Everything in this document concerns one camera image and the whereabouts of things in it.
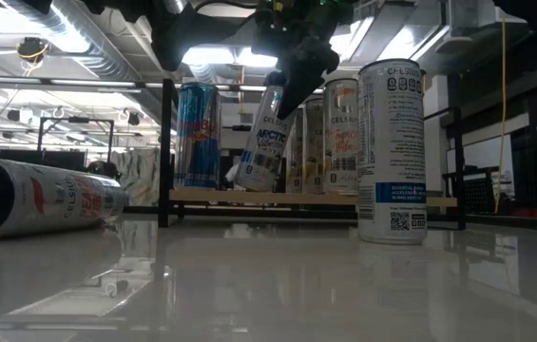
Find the wooden shelf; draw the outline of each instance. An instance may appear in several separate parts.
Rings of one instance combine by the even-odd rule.
[[[356,195],[344,196],[336,194],[273,194],[244,191],[185,189],[171,190],[169,196],[171,200],[184,201],[356,205]],[[428,197],[427,205],[455,207],[456,199]]]

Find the can label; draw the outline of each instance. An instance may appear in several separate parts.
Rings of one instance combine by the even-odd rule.
[[[299,194],[302,192],[302,165],[304,164],[304,138],[302,135],[304,117],[301,109],[296,109],[291,115],[294,115],[295,118],[287,153],[286,191],[288,193]]]
[[[323,100],[309,100],[304,108],[305,194],[323,192]]]
[[[84,228],[119,216],[126,194],[103,176],[0,160],[14,188],[14,202],[0,237]]]
[[[220,177],[220,102],[212,85],[183,85],[178,108],[174,187],[215,189]]]
[[[355,194],[358,153],[356,80],[333,81],[325,89],[325,192]]]
[[[426,236],[422,84],[417,64],[384,61],[359,73],[359,234]]]
[[[262,94],[258,115],[240,156],[235,183],[244,188],[269,192],[278,174],[280,160],[294,121],[290,114],[277,118],[282,87],[271,85]]]

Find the energy drink can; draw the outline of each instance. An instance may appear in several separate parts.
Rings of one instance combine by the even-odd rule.
[[[282,86],[269,85],[261,95],[258,115],[235,176],[235,183],[246,189],[271,192],[277,178],[295,117],[290,114],[283,120],[277,118],[282,93]]]
[[[359,71],[359,236],[418,244],[427,235],[422,75],[406,59]]]
[[[359,116],[356,80],[333,80],[325,85],[325,180],[326,193],[355,195]]]
[[[294,127],[291,130],[289,139],[289,149],[287,153],[287,182],[285,191],[291,194],[302,192],[302,165],[304,164],[303,134],[304,116],[302,109],[296,109],[294,116]]]
[[[126,193],[108,177],[0,160],[0,238],[116,219]]]
[[[216,189],[220,180],[220,94],[214,85],[180,90],[173,187]]]
[[[323,192],[323,99],[306,101],[304,108],[304,194]]]

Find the can lying on side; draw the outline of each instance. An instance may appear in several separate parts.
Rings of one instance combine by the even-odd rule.
[[[359,116],[356,109],[356,79],[328,82],[323,92],[325,103],[326,193],[356,195],[356,157]]]
[[[418,63],[359,71],[359,236],[417,244],[427,235],[422,82]]]
[[[113,179],[0,160],[0,238],[86,228],[115,219],[125,204]]]
[[[269,85],[261,95],[258,115],[240,156],[234,182],[248,190],[271,192],[285,152],[294,114],[277,118],[283,87]]]
[[[220,94],[214,85],[182,85],[173,187],[213,190],[220,182]]]
[[[304,194],[323,193],[323,99],[304,106]]]
[[[303,110],[296,109],[294,115],[294,126],[289,138],[289,150],[287,151],[287,183],[286,192],[299,194],[302,192],[302,165],[304,164],[303,150]]]

